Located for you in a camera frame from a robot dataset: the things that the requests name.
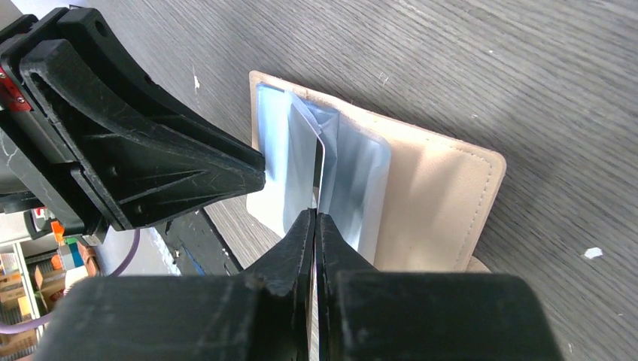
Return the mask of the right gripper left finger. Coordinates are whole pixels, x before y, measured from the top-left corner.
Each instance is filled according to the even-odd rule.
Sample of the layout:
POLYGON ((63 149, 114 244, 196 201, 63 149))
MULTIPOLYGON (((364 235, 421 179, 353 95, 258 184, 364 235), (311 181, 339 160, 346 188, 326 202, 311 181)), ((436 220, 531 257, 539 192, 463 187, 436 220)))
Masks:
POLYGON ((316 213, 232 276, 87 278, 57 305, 37 360, 307 360, 316 213))

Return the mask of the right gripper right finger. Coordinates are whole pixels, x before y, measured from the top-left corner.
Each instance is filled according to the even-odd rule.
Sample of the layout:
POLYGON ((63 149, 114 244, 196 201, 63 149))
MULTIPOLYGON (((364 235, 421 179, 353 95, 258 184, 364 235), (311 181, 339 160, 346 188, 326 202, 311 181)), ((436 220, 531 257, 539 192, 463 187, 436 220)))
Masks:
POLYGON ((534 291, 513 275, 382 272, 317 216, 322 360, 560 360, 534 291))

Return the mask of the black credit card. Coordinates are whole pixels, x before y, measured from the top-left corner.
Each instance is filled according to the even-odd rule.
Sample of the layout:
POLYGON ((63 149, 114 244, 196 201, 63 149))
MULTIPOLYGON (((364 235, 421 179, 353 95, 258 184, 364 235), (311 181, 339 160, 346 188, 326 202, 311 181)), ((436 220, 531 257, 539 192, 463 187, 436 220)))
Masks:
MULTIPOLYGON (((316 140, 316 151, 314 157, 314 175, 313 175, 313 196, 314 196, 314 208, 316 208, 316 213, 318 213, 319 203, 320 203, 320 192, 321 192, 321 178, 322 171, 324 165, 324 145, 322 141, 318 138, 316 140)), ((318 269, 318 260, 317 260, 317 245, 314 246, 313 249, 313 301, 312 301, 312 312, 311 312, 311 344, 310 344, 310 359, 311 360, 323 360, 321 355, 321 338, 320 338, 320 309, 318 304, 319 286, 318 281, 320 280, 319 269, 318 269)))

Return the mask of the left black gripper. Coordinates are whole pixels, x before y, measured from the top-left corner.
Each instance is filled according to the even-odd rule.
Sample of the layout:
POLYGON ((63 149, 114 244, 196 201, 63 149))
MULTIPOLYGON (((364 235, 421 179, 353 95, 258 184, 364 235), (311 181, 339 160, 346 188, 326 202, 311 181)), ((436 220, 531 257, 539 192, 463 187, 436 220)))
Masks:
POLYGON ((260 153, 154 83, 95 8, 2 28, 3 214, 46 207, 103 239, 104 217, 144 228, 264 184, 260 153))

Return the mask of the beige leather card holder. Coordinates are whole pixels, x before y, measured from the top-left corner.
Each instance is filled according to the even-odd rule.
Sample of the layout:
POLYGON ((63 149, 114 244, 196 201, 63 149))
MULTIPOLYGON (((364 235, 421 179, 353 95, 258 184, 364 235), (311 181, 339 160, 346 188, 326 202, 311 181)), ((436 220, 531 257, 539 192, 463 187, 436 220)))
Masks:
POLYGON ((249 79, 266 183, 246 207, 260 223, 283 236, 314 208, 319 138, 318 211, 376 268, 487 271, 474 250, 506 173, 501 154, 260 71, 249 79))

